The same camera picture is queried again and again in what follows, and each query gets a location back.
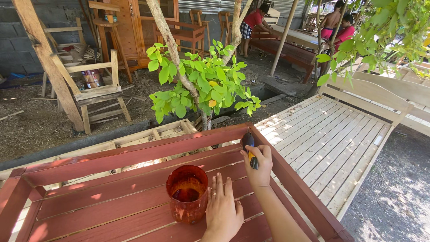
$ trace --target tree foliage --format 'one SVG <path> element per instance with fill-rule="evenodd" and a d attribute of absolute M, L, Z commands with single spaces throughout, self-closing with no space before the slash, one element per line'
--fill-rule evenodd
<path fill-rule="evenodd" d="M 222 60 L 222 56 L 229 55 L 229 51 L 234 50 L 234 46 L 227 45 L 224 47 L 220 41 L 212 40 L 213 46 L 209 48 L 212 58 L 202 59 L 198 54 L 186 52 L 189 59 L 180 59 L 179 74 L 186 75 L 188 80 L 194 85 L 199 92 L 198 108 L 203 110 L 208 116 L 213 111 L 219 114 L 220 108 L 231 107 L 236 101 L 236 97 L 242 100 L 234 108 L 237 110 L 247 108 L 246 112 L 251 116 L 252 112 L 259 108 L 260 99 L 252 96 L 249 87 L 246 89 L 241 85 L 245 80 L 245 75 L 239 70 L 246 67 L 244 62 L 237 62 L 236 57 L 232 57 L 233 64 L 227 66 Z M 178 70 L 175 64 L 166 56 L 169 51 L 165 48 L 167 45 L 155 43 L 147 49 L 148 57 L 151 62 L 148 65 L 149 71 L 155 71 L 161 67 L 158 74 L 160 84 L 171 83 Z M 190 92 L 186 90 L 181 81 L 178 81 L 173 90 L 165 92 L 156 92 L 149 95 L 152 99 L 157 122 L 163 121 L 164 115 L 170 112 L 176 113 L 179 118 L 183 118 L 187 113 L 187 107 L 197 111 L 196 103 Z"/>
<path fill-rule="evenodd" d="M 330 69 L 333 71 L 332 74 L 322 76 L 318 86 L 329 80 L 328 75 L 336 81 L 341 72 L 344 81 L 346 78 L 351 80 L 352 63 L 356 55 L 364 56 L 362 62 L 369 64 L 368 72 L 378 66 L 381 74 L 389 70 L 384 62 L 387 51 L 395 51 L 398 57 L 406 56 L 410 62 L 422 62 L 423 56 L 427 56 L 427 45 L 430 44 L 430 34 L 427 34 L 430 27 L 430 0 L 371 0 L 371 3 L 374 11 L 363 13 L 371 17 L 361 24 L 352 39 L 344 41 L 332 58 L 326 54 L 317 56 L 318 62 L 332 60 Z M 350 69 L 336 68 L 341 62 L 351 62 Z M 413 65 L 410 67 L 419 72 Z"/>

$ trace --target cabinet door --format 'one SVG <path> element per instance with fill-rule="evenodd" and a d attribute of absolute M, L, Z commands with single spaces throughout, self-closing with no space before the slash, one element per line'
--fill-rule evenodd
<path fill-rule="evenodd" d="M 117 28 L 126 58 L 140 57 L 140 22 L 136 20 L 134 15 L 133 1 L 111 0 L 111 4 L 120 7 L 120 11 L 117 12 L 117 19 L 120 24 Z"/>

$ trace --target wooden post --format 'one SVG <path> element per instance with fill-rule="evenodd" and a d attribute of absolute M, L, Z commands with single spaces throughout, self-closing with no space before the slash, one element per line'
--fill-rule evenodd
<path fill-rule="evenodd" d="M 63 76 L 50 58 L 52 49 L 45 36 L 45 32 L 39 23 L 39 19 L 37 18 L 37 14 L 31 0 L 12 0 L 12 3 L 21 19 L 22 25 L 32 41 L 31 45 L 34 48 L 43 69 L 47 73 L 49 81 L 57 93 L 58 100 L 60 100 L 67 117 L 72 121 L 73 128 L 76 131 L 83 131 L 84 126 L 82 118 Z"/>
<path fill-rule="evenodd" d="M 281 56 L 282 48 L 284 47 L 288 30 L 290 29 L 291 22 L 293 21 L 294 12 L 297 7 L 297 3 L 298 3 L 298 0 L 294 0 L 293 5 L 291 6 L 290 14 L 288 15 L 287 23 L 285 24 L 284 33 L 282 34 L 281 43 L 279 44 L 278 52 L 276 53 L 275 60 L 273 61 L 272 70 L 270 71 L 270 76 L 273 76 L 273 74 L 275 73 L 276 65 L 278 64 L 279 57 Z"/>

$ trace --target wooden stool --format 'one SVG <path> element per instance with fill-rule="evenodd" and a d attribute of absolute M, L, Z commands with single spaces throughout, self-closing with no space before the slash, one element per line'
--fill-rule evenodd
<path fill-rule="evenodd" d="M 194 20 L 194 14 L 197 15 L 197 20 Z M 209 36 L 209 22 L 207 20 L 202 20 L 200 15 L 202 15 L 202 10 L 200 9 L 191 9 L 190 10 L 190 17 L 191 17 L 191 24 L 193 25 L 200 25 L 200 26 L 204 26 L 207 31 L 208 31 L 208 48 L 211 46 L 211 38 Z M 203 38 L 203 41 L 199 41 L 199 49 L 205 49 L 205 40 Z M 208 52 L 203 52 L 204 54 L 209 54 L 209 57 L 212 58 L 212 54 L 208 51 Z"/>
<path fill-rule="evenodd" d="M 105 117 L 109 117 L 112 115 L 120 114 L 121 111 L 124 113 L 124 116 L 127 119 L 127 122 L 131 122 L 129 111 L 127 110 L 126 104 L 123 99 L 123 92 L 121 90 L 121 86 L 119 85 L 118 80 L 118 55 L 116 50 L 111 50 L 111 60 L 112 62 L 105 63 L 96 63 L 90 65 L 77 65 L 72 67 L 65 67 L 61 62 L 60 58 L 57 55 L 51 57 L 54 64 L 57 66 L 60 73 L 63 75 L 67 84 L 69 84 L 72 89 L 73 95 L 81 107 L 83 124 L 85 127 L 85 133 L 91 133 L 90 122 L 97 121 Z M 94 87 L 87 90 L 79 90 L 73 81 L 72 77 L 69 73 L 77 72 L 77 71 L 87 71 L 93 69 L 103 69 L 103 68 L 111 68 L 112 69 L 112 84 L 105 85 L 102 87 Z M 118 99 L 120 103 L 121 110 L 119 112 L 108 112 L 109 115 L 99 114 L 89 117 L 87 106 L 90 104 L 108 101 L 112 99 Z"/>
<path fill-rule="evenodd" d="M 219 41 L 222 42 L 222 36 L 224 35 L 224 28 L 227 30 L 225 34 L 225 43 L 224 46 L 227 46 L 230 43 L 230 29 L 233 27 L 233 22 L 228 21 L 228 17 L 230 16 L 230 12 L 218 12 L 219 25 L 221 26 L 221 36 L 219 37 Z"/>
<path fill-rule="evenodd" d="M 94 19 L 92 22 L 95 25 L 97 25 L 99 28 L 100 27 L 103 28 L 103 31 L 99 30 L 99 32 L 100 32 L 100 35 L 104 34 L 104 39 L 106 39 L 106 32 L 104 31 L 104 28 L 105 27 L 111 27 L 112 28 L 113 41 L 114 41 L 114 43 L 116 43 L 116 45 L 118 47 L 118 52 L 120 53 L 120 56 L 121 56 L 121 59 L 123 61 L 123 65 L 124 65 L 124 66 L 120 66 L 119 69 L 125 69 L 127 77 L 129 78 L 129 83 L 130 84 L 133 83 L 132 76 L 131 76 L 130 69 L 129 69 L 129 65 L 127 64 L 127 59 L 126 59 L 126 56 L 124 55 L 123 46 L 121 44 L 120 35 L 118 34 L 117 25 L 119 23 L 118 22 L 114 22 L 113 24 L 111 24 L 108 21 L 105 21 L 104 19 L 101 19 L 101 18 Z"/>

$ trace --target orange plastic cup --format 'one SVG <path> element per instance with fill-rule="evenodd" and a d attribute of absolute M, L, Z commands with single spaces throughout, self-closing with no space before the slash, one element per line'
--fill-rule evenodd
<path fill-rule="evenodd" d="M 174 170 L 166 182 L 170 211 L 177 222 L 197 223 L 208 204 L 208 177 L 198 166 L 184 165 Z"/>

